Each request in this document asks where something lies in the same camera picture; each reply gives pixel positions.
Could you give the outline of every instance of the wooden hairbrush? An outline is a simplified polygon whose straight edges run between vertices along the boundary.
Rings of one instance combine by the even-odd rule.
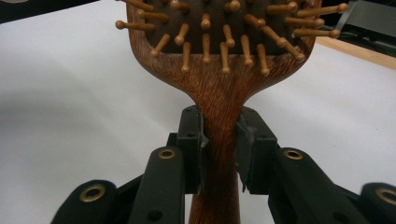
[[[321,0],[122,0],[136,59],[152,75],[186,92],[205,120],[207,176],[193,196],[190,223],[240,223],[235,128],[254,93],[296,72],[309,57],[321,14],[346,4]]]

